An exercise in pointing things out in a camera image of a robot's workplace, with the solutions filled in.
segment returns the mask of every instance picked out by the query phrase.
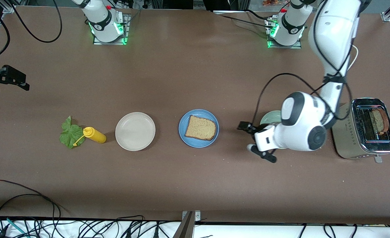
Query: lettuce leaf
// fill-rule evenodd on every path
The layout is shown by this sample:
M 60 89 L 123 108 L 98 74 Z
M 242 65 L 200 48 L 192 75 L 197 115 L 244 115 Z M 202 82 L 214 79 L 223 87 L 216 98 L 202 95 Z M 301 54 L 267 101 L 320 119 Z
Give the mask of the lettuce leaf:
M 65 144 L 69 149 L 72 149 L 73 144 L 78 140 L 81 136 L 83 136 L 83 129 L 78 125 L 72 125 L 71 116 L 69 116 L 62 124 L 62 133 L 60 135 L 60 142 Z M 85 137 L 80 139 L 76 144 L 80 146 L 85 141 Z

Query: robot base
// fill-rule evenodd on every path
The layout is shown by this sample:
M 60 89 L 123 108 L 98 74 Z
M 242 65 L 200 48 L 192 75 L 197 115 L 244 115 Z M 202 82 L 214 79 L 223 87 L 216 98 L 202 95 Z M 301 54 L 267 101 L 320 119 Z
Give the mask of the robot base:
M 266 28 L 267 33 L 267 45 L 268 48 L 282 48 L 282 49 L 300 49 L 301 41 L 298 39 L 295 44 L 286 46 L 278 44 L 272 37 L 273 34 L 278 30 L 278 20 L 277 15 L 273 15 L 271 18 L 264 20 L 266 25 L 272 26 L 273 28 Z
M 117 39 L 115 39 L 112 42 L 102 42 L 98 40 L 95 36 L 93 36 L 93 44 L 94 45 L 127 45 L 127 38 L 129 36 L 129 30 L 130 30 L 130 14 L 123 14 L 123 24 L 122 28 L 125 29 L 125 32 L 119 36 Z

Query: white plate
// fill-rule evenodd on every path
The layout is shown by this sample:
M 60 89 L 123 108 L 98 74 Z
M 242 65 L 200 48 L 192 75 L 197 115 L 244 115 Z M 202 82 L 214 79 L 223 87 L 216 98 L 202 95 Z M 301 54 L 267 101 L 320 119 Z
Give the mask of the white plate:
M 155 124 L 145 113 L 129 113 L 117 123 L 115 135 L 123 149 L 138 151 L 145 149 L 154 140 Z

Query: blue plate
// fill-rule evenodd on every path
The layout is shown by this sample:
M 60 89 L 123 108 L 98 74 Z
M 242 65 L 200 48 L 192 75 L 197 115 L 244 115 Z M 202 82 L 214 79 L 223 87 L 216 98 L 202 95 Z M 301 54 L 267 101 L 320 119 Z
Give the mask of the blue plate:
M 195 138 L 190 138 L 190 137 L 185 137 L 186 130 L 188 129 L 189 126 L 189 119 L 191 115 L 200 117 L 200 118 L 206 118 L 208 120 L 213 121 L 216 124 L 216 135 L 212 140 L 198 140 Z M 180 119 L 179 123 L 179 134 L 180 138 L 185 142 L 187 145 L 195 148 L 204 148 L 212 144 L 218 137 L 219 135 L 219 121 L 217 121 L 217 118 L 210 113 L 207 110 L 203 109 L 195 109 L 187 112 L 182 119 Z

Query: stainless steel toaster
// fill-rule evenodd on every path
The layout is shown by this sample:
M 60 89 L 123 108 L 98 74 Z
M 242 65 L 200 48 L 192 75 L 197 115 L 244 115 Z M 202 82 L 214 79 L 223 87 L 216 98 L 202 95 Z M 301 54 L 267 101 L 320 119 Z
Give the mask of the stainless steel toaster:
M 387 114 L 389 129 L 378 132 L 371 110 L 382 109 Z M 337 121 L 332 127 L 337 153 L 347 159 L 374 157 L 382 163 L 381 155 L 390 154 L 390 117 L 384 103 L 376 98 L 357 98 L 340 107 L 339 115 L 350 110 L 347 119 Z

